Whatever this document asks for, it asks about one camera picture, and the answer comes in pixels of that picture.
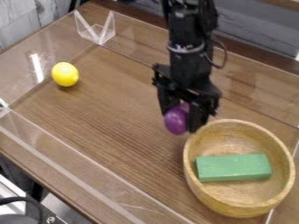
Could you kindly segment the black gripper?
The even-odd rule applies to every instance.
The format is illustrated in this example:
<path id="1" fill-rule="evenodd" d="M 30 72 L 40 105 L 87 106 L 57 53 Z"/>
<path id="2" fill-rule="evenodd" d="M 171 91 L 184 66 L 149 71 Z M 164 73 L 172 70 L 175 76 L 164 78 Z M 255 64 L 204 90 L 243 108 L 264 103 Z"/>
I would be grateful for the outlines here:
<path id="1" fill-rule="evenodd" d="M 220 89 L 211 81 L 213 67 L 223 68 L 212 61 L 213 45 L 208 43 L 199 51 L 169 51 L 169 64 L 155 63 L 153 85 L 157 88 L 157 100 L 161 114 L 180 104 L 189 102 L 187 128 L 191 133 L 204 126 L 209 116 L 217 114 Z"/>

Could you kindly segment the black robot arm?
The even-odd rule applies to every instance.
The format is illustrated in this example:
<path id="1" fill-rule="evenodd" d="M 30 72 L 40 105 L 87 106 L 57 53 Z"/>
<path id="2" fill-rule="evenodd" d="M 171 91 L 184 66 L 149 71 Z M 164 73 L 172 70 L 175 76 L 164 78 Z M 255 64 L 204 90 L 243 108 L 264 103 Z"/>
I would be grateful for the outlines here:
<path id="1" fill-rule="evenodd" d="M 221 92 L 211 82 L 212 37 L 219 14 L 213 0 L 161 0 L 168 25 L 169 63 L 153 64 L 153 85 L 165 128 L 193 133 L 217 114 Z"/>

